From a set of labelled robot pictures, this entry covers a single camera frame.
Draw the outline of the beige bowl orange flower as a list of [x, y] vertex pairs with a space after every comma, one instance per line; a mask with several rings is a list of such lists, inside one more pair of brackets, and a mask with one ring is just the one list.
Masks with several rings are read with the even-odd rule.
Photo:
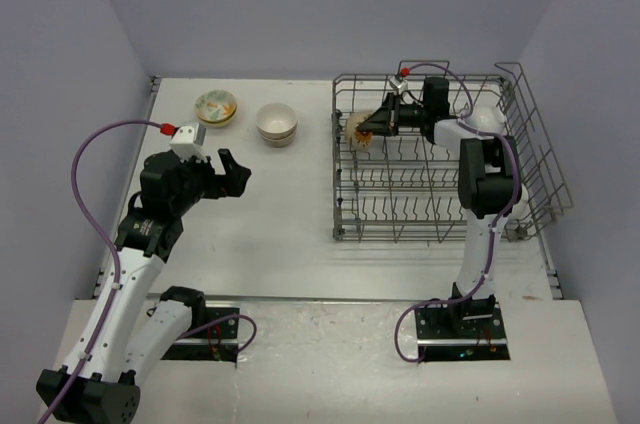
[[359, 111], [353, 113], [346, 121], [345, 136], [350, 149], [356, 152], [367, 152], [374, 135], [370, 132], [361, 132], [357, 128], [368, 119], [372, 110]]

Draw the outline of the beige bowl white flower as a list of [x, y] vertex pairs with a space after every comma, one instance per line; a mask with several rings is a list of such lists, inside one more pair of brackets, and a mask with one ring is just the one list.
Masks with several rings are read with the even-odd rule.
[[298, 124], [294, 109], [284, 103], [262, 106], [256, 114], [259, 133], [270, 139], [281, 139], [291, 134]]

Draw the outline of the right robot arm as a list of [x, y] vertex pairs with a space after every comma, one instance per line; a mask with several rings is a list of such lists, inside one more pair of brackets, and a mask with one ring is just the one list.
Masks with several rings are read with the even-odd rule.
[[425, 78], [422, 100], [417, 103], [405, 104], [400, 94], [387, 94], [356, 131], [387, 137], [402, 128], [419, 130], [430, 143], [457, 156], [457, 193], [466, 213], [463, 262], [451, 297], [418, 307], [416, 316], [434, 333], [467, 337], [482, 321], [493, 319], [497, 246], [521, 198], [515, 142], [509, 135], [476, 129], [455, 116], [449, 103], [449, 80], [444, 77]]

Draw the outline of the beige bowl brown pattern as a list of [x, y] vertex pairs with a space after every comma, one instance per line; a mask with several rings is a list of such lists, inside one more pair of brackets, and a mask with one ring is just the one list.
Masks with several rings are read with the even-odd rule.
[[290, 145], [294, 141], [295, 135], [296, 133], [293, 132], [287, 136], [279, 137], [279, 138], [271, 138], [263, 134], [261, 134], [260, 137], [262, 138], [262, 140], [265, 142], [266, 145], [273, 148], [282, 148]]

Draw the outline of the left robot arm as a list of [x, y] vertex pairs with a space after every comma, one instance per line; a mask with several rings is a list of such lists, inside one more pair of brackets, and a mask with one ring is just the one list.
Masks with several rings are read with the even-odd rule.
[[140, 331], [134, 329], [149, 289], [183, 232], [183, 216], [202, 199], [238, 198], [251, 176], [227, 149], [224, 171], [209, 158], [180, 159], [165, 151], [148, 157], [140, 190], [110, 246], [115, 260], [89, 321], [57, 370], [45, 369], [36, 391], [47, 409], [41, 417], [67, 423], [129, 423], [151, 370], [180, 339], [219, 329], [238, 313], [208, 320], [204, 295], [172, 286]]

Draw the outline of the yellow patterned bowl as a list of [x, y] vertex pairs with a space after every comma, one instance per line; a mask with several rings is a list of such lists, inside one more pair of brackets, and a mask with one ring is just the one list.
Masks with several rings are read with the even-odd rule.
[[237, 114], [234, 106], [217, 106], [198, 108], [196, 117], [204, 125], [212, 128], [222, 128], [228, 126]]

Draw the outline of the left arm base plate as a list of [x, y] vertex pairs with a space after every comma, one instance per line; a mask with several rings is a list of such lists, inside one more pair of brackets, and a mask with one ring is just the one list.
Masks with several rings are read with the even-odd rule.
[[238, 358], [237, 319], [229, 319], [174, 343], [162, 360], [185, 362], [230, 362]]

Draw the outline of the white bowl green leaves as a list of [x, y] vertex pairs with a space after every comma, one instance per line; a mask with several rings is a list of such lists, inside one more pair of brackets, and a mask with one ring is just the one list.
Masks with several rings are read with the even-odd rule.
[[226, 90], [210, 90], [199, 96], [195, 102], [194, 110], [198, 108], [234, 106], [237, 108], [235, 96]]

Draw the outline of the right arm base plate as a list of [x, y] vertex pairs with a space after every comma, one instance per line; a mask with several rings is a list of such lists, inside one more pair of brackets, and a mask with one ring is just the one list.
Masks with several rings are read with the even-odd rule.
[[414, 311], [419, 363], [508, 361], [510, 352], [494, 296]]

